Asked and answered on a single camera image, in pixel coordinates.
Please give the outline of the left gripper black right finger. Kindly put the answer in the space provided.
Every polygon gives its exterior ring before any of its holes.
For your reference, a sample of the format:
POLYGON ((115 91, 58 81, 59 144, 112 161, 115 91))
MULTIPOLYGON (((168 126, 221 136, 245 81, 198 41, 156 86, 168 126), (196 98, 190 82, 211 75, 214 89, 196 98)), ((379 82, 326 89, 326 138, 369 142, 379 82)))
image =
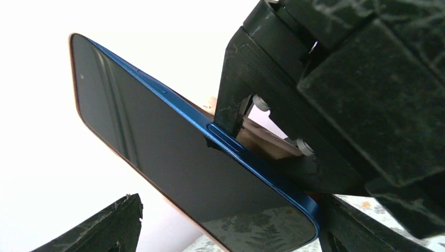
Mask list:
POLYGON ((280 176, 309 192, 367 196, 374 174, 347 149, 333 148, 332 128, 291 87, 292 79, 240 27, 229 41, 219 85, 215 123, 232 136, 241 128, 245 99, 258 95, 272 121, 292 140, 302 139, 313 156, 286 157, 270 163, 280 176))

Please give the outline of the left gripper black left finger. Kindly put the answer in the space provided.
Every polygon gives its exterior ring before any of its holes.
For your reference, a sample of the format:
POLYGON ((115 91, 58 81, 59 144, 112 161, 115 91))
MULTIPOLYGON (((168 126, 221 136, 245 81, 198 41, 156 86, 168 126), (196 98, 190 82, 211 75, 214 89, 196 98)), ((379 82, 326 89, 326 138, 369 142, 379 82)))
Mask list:
POLYGON ((34 252, 136 251, 143 204, 126 195, 34 252))

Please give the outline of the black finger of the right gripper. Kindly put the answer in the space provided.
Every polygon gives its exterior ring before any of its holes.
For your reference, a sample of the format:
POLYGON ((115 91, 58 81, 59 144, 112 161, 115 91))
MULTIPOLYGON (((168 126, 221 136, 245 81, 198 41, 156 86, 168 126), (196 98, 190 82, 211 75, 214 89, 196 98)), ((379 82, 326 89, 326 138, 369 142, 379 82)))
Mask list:
POLYGON ((318 201, 322 251, 428 252, 429 249, 392 231, 345 201, 323 196, 318 201))

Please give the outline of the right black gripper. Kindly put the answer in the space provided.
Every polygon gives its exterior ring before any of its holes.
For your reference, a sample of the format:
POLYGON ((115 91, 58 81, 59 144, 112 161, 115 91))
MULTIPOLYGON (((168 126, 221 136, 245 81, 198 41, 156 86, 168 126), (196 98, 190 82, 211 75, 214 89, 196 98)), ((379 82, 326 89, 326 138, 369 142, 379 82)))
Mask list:
POLYGON ((444 1, 260 1, 244 30, 417 238, 444 233, 444 1))

